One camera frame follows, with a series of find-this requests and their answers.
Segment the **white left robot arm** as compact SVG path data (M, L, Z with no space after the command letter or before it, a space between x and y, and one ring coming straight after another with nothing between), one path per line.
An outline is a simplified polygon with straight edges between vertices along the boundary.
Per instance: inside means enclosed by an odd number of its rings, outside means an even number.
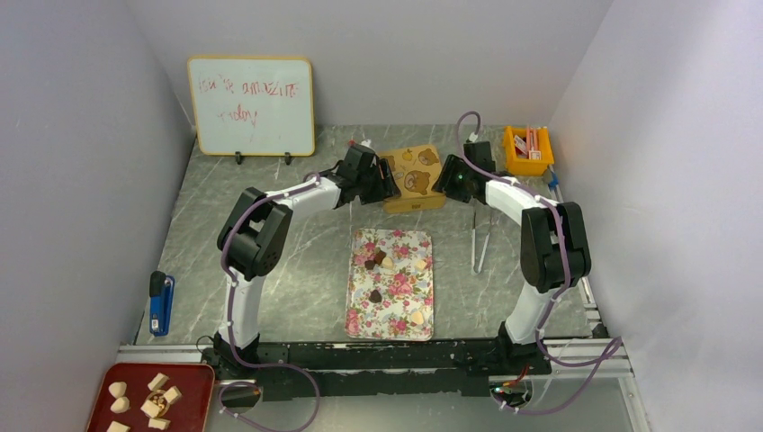
M360 144L350 146L330 169L308 173L297 185L270 192L245 189L217 240L228 282L226 306L214 338L216 349L225 349L223 368L244 378L260 365L258 312L264 282L283 255L294 221L354 200L379 203L399 195L390 163Z

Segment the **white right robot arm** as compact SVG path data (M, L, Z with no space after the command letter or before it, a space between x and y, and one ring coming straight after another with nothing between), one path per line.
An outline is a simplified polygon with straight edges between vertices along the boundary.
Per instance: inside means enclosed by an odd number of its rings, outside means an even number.
M508 340L494 350L498 368L513 374L527 364L527 346L548 354L546 322L564 293L589 275L592 260L579 204L554 201L513 176L490 173L494 166L487 141L465 143L460 155L447 156L433 190L457 202L476 200L521 230L519 263L525 282L502 324Z

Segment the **gold chocolate tin box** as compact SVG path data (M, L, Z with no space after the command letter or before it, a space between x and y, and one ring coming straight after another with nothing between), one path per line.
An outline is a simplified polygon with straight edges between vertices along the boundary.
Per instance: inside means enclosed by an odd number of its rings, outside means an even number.
M388 214L428 211L442 208L445 201L446 197L441 193L431 196L399 197L386 200L382 208Z

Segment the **silver tin lid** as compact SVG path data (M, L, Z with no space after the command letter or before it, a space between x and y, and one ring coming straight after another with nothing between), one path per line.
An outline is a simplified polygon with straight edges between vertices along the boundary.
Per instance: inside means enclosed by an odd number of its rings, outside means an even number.
M400 199L428 199L442 196L433 185L442 171L442 158L433 144L398 148L380 153L391 169Z

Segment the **floral rectangular tray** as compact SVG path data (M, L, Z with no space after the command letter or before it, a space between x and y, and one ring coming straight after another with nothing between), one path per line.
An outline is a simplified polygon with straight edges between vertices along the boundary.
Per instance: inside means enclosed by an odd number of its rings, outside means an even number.
M395 267L376 265L366 270L364 262L373 260L379 250L387 253ZM427 261L418 271L415 263ZM352 238L348 288L346 292L345 332L350 338L424 342L435 333L434 253L431 236L421 230L358 229ZM377 289L382 302L369 302ZM424 323L412 325L409 316L421 311Z

